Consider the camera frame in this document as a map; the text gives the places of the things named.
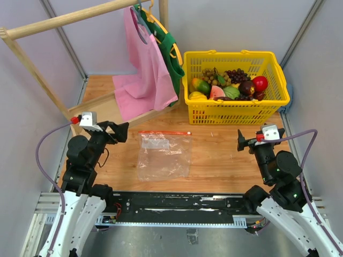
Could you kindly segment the clear zip top bag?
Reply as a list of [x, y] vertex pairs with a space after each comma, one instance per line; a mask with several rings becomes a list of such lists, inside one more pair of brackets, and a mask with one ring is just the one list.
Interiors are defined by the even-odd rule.
[[189, 175], [191, 132], [140, 131], [137, 176], [141, 182], [158, 182]]

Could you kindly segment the dark red mangosteen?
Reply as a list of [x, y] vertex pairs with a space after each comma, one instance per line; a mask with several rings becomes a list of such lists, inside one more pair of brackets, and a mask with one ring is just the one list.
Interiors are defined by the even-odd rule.
[[245, 96], [251, 96], [255, 92], [255, 84], [251, 80], [244, 81], [240, 83], [238, 89], [241, 94]]

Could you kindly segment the red apple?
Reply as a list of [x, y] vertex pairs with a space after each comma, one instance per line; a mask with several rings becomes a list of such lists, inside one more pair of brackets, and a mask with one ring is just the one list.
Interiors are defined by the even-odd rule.
[[257, 76], [253, 78], [252, 82], [255, 86], [255, 92], [263, 92], [269, 85], [267, 78], [264, 76]]

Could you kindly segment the yellow lemon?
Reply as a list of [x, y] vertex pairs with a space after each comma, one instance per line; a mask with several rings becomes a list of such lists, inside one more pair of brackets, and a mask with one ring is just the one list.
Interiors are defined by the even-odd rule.
[[194, 101], [206, 101], [207, 96], [201, 92], [192, 92], [189, 95], [189, 100], [194, 100]]

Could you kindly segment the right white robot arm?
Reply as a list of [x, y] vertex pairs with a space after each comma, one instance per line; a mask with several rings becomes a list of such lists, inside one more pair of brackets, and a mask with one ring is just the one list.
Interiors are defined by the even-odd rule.
[[332, 232], [320, 214], [308, 191], [303, 175], [304, 163], [293, 153], [274, 152], [275, 145], [317, 130], [307, 130], [284, 137], [285, 130], [276, 125], [263, 125], [252, 139], [238, 133], [237, 150], [249, 149], [255, 156], [266, 192], [254, 185], [243, 196], [243, 209], [258, 213], [275, 225], [296, 246], [303, 256], [342, 256], [342, 242]]

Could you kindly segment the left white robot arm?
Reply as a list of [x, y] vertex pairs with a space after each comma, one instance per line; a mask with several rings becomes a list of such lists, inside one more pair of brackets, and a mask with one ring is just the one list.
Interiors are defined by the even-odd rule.
[[95, 167], [107, 145], [125, 143], [129, 123], [105, 121], [68, 142], [62, 186], [56, 187], [60, 201], [54, 223], [39, 256], [81, 256], [86, 240], [100, 214], [113, 209], [113, 189], [95, 184]]

